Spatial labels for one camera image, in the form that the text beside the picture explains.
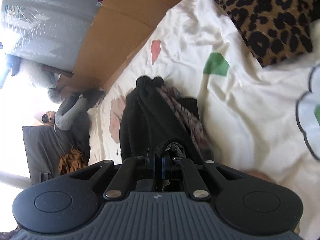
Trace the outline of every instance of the black outline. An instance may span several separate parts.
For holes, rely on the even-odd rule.
[[[312,154],[312,156],[313,156],[316,160],[320,161],[320,158],[319,158],[318,156],[316,156],[315,153],[314,153],[314,151],[312,150],[312,148],[311,148],[311,146],[310,146],[310,144],[309,144],[309,142],[308,142],[308,139],[307,139],[307,134],[306,134],[305,130],[303,130],[303,128],[302,128],[302,126],[301,126],[301,124],[300,124],[300,121],[299,121],[299,117],[298,117],[298,105],[299,105],[299,103],[302,101],[302,99],[303,99],[306,95],[308,95],[308,94],[313,94],[313,92],[312,92],[312,90],[311,90],[311,78],[312,78],[312,76],[313,76],[313,73],[314,73],[314,72],[316,71],[316,69],[318,69],[318,68],[320,68],[319,65],[316,66],[316,67],[314,67],[314,68],[312,69],[312,71],[311,71],[310,74],[309,74],[308,91],[304,92],[304,93],[302,94],[302,96],[296,101],[296,122],[297,122],[297,125],[298,125],[300,131],[303,133],[304,142],[306,143],[306,146],[308,147],[310,153]]]

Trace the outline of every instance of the bed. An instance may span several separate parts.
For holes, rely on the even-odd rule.
[[[183,0],[96,108],[89,110],[90,160],[121,163],[119,126],[125,96],[141,75],[161,76],[195,97],[215,159],[257,169],[303,201],[300,235],[320,237],[320,21],[313,52],[262,68],[237,28],[212,0]]]

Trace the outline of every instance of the leopard print fabric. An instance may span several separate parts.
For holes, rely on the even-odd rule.
[[[261,66],[312,51],[315,0],[214,0],[230,16]]]

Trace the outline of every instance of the gray sleeve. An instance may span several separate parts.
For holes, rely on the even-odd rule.
[[[55,115],[54,123],[55,125],[64,131],[71,129],[73,120],[78,116],[82,111],[85,111],[87,108],[88,100],[86,98],[79,98],[74,106],[71,107],[64,115],[61,114],[62,111],[57,111]]]

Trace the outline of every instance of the plastic wrap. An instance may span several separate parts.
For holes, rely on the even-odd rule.
[[[4,52],[72,71],[97,0],[3,0]]]

